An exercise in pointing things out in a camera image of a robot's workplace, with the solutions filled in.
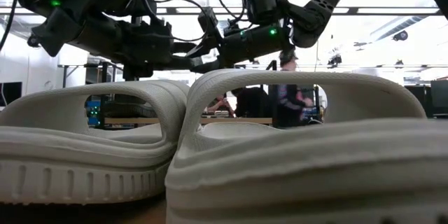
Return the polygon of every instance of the white slide sandal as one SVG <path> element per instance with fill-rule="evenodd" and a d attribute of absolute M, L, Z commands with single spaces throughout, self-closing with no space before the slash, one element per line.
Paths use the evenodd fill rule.
<path fill-rule="evenodd" d="M 101 204 L 162 193 L 179 140 L 188 86 L 101 83 L 27 95 L 0 113 L 0 202 Z M 160 124 L 89 129 L 85 100 L 123 94 L 151 104 Z"/>
<path fill-rule="evenodd" d="M 325 124 L 198 127 L 216 96 L 245 85 L 317 84 Z M 436 223 L 448 214 L 448 124 L 383 78 L 226 69 L 190 89 L 170 164 L 168 223 Z"/>

